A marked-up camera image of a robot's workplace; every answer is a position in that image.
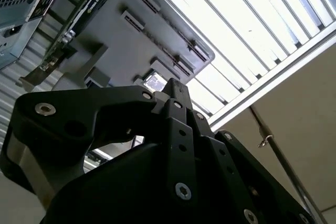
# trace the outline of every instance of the black plastic part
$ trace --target black plastic part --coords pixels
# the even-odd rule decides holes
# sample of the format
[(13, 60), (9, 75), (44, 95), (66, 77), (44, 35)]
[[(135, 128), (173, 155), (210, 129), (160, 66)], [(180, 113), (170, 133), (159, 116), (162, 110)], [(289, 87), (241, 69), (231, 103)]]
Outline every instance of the black plastic part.
[(187, 109), (193, 109), (188, 87), (178, 80), (175, 80), (173, 78), (170, 79), (162, 92), (168, 94), (171, 98), (175, 98), (180, 101), (181, 104), (184, 105)]
[(252, 188), (254, 205), (261, 211), (266, 223), (301, 223), (303, 214), (309, 223), (311, 216), (301, 205), (270, 175), (270, 173), (246, 150), (232, 133), (219, 131), (216, 139), (225, 143), (235, 162), (246, 188)]
[[(15, 126), (14, 135), (46, 160), (73, 164), (93, 139), (106, 145), (111, 135), (125, 137), (127, 126), (137, 128), (136, 118), (150, 113), (156, 104), (154, 97), (148, 100), (143, 92), (142, 87), (120, 87), (29, 93), (16, 100), (10, 124)], [(52, 104), (56, 113), (37, 114), (35, 106), (41, 102)], [(84, 129), (81, 134), (76, 132), (80, 128)], [(67, 158), (59, 159), (60, 153)]]

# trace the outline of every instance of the mounting hole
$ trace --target mounting hole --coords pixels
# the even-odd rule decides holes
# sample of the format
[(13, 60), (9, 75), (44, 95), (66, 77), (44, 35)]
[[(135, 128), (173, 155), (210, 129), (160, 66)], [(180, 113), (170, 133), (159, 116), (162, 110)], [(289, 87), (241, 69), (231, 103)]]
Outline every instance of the mounting hole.
[(27, 0), (28, 4), (31, 4), (34, 0)]
[(40, 108), (43, 112), (50, 112), (51, 111), (51, 108), (50, 107), (47, 107), (47, 106), (41, 106)]
[(230, 167), (227, 167), (226, 169), (229, 173), (233, 174), (233, 170)]
[(70, 136), (81, 137), (86, 134), (86, 127), (84, 124), (78, 121), (68, 121), (65, 126), (64, 130)]
[(186, 133), (185, 133), (184, 131), (182, 131), (182, 130), (180, 130), (179, 133), (180, 133), (182, 136), (185, 136), (185, 135), (186, 135)]
[(223, 150), (219, 150), (219, 153), (221, 153), (223, 156), (225, 156), (225, 152)]
[(182, 152), (186, 152), (187, 151), (187, 148), (183, 145), (183, 144), (180, 144), (179, 145), (179, 148)]

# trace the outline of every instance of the corrugated metal wall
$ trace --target corrugated metal wall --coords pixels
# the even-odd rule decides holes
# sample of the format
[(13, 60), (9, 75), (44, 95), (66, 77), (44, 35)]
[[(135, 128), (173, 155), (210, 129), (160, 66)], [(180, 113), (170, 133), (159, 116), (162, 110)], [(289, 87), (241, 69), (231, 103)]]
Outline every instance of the corrugated metal wall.
[[(34, 33), (21, 58), (0, 72), (0, 144), (4, 141), (15, 100), (26, 93), (16, 82), (19, 77), (26, 76), (41, 63), (49, 44), (39, 33)], [(34, 91), (50, 91), (61, 75), (60, 71), (54, 71)]]

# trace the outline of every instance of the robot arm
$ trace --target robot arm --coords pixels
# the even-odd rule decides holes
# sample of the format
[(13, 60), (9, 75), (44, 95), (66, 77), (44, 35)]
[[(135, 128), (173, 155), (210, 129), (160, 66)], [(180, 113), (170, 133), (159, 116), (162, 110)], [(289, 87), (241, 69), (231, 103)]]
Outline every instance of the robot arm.
[[(37, 195), (43, 224), (314, 223), (231, 133), (210, 130), (174, 79), (155, 94), (139, 86), (29, 93), (10, 122), (0, 168)], [(134, 135), (144, 143), (83, 172), (88, 150)]]

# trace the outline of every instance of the ceiling light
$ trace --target ceiling light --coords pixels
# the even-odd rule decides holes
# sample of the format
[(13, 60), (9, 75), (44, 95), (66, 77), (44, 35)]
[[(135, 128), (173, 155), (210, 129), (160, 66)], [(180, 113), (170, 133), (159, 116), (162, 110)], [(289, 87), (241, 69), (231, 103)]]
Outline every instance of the ceiling light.
[(220, 102), (214, 95), (212, 95), (202, 84), (193, 79), (188, 82), (190, 97), (201, 107), (208, 110), (211, 114), (216, 113), (224, 104)]

